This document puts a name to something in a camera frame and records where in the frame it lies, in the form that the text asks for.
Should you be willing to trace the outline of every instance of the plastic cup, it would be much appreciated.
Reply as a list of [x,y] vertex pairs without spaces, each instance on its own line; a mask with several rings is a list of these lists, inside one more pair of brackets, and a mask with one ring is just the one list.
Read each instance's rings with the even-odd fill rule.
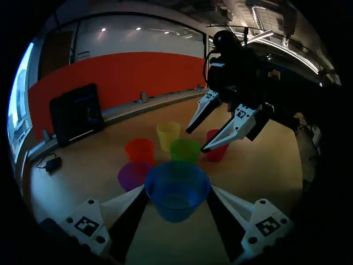
[[[211,140],[213,136],[218,132],[218,130],[210,130],[207,133],[207,141]],[[206,153],[206,159],[210,162],[220,162],[228,149],[229,144],[220,146],[214,150]]]
[[179,138],[180,128],[180,124],[174,121],[163,122],[157,125],[159,142],[164,151],[169,152],[170,144]]
[[195,164],[200,154],[200,144],[191,139],[177,139],[170,145],[172,160]]
[[130,191],[145,183],[151,165],[145,162],[130,162],[120,169],[118,181],[124,190]]
[[199,167],[184,161],[170,161],[151,169],[145,190],[164,220],[186,220],[206,199],[210,180]]
[[154,165],[154,143],[148,139],[134,139],[125,146],[130,162],[146,162]]

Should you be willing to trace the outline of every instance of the orange wall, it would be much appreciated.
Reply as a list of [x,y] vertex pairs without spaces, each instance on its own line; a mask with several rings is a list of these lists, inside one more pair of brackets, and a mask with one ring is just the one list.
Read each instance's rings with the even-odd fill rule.
[[79,61],[58,69],[28,90],[30,117],[37,140],[43,129],[53,134],[49,103],[53,98],[95,83],[102,110],[149,96],[204,85],[203,59],[173,53],[116,53]]

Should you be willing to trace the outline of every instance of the orange cup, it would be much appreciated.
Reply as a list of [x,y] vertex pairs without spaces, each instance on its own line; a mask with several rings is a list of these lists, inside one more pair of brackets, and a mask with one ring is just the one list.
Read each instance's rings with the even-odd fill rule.
[[154,165],[154,143],[148,139],[134,139],[125,146],[130,162],[146,162]]

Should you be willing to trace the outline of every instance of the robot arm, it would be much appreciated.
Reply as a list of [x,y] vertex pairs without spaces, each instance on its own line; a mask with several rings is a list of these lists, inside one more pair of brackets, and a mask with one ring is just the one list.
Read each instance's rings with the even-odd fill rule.
[[270,119],[287,126],[276,119],[281,115],[274,115],[274,112],[306,112],[305,106],[310,106],[311,102],[301,102],[300,96],[311,93],[312,96],[307,98],[313,98],[318,92],[318,85],[310,82],[296,87],[295,84],[258,78],[263,64],[252,51],[238,43],[239,40],[229,31],[219,31],[214,37],[221,56],[212,59],[207,79],[210,90],[200,99],[186,132],[192,133],[222,103],[237,107],[234,116],[201,148],[202,152],[244,137],[252,141]]

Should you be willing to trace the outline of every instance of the window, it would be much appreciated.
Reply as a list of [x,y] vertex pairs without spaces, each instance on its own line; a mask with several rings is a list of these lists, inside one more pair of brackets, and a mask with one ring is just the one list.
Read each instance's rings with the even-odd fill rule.
[[16,157],[20,144],[30,128],[29,113],[26,110],[27,67],[33,43],[30,43],[16,73],[8,106],[8,139],[13,157]]

